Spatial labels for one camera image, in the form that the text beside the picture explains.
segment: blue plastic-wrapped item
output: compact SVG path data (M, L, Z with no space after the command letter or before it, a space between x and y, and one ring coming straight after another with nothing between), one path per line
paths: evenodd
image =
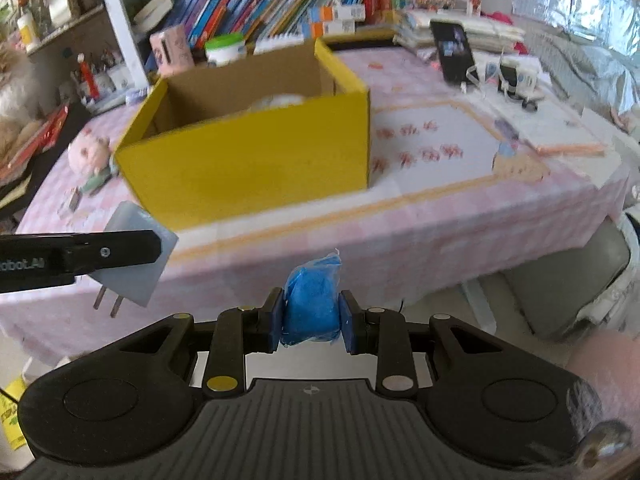
M285 311L280 342L284 346L331 341L340 334L338 273L340 255L328 254L296 267L284 286Z

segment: metal prong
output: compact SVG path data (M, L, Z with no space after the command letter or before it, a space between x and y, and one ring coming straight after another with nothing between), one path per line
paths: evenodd
M100 292L98 292L98 295L95 297L94 310L98 310L98 307L102 303L102 298L104 298L104 293L106 291L107 291L107 287L105 287L104 285L101 286Z
M122 296L118 296L116 298L116 302L113 304L113 308L111 309L111 313L109 314L109 316L116 317L116 314L120 309L120 305L122 304L122 300L124 300Z

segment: white bottle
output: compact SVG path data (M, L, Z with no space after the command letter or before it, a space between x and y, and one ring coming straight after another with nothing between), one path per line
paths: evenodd
M33 50L40 43L38 33L36 32L36 22L27 7L21 7L22 15L18 18L17 25L20 31L20 37L27 52Z

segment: black cable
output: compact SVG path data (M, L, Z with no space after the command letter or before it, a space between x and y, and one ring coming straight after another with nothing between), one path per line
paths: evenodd
M6 391L4 391L2 388L0 388L0 394L3 394L12 403L14 403L16 405L18 404L18 401L16 399L14 399L11 395L9 395Z

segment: white circle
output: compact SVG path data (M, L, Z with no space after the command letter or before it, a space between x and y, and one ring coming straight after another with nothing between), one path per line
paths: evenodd
M390 392L405 392L414 387L414 380L406 375L389 375L382 379L382 385Z

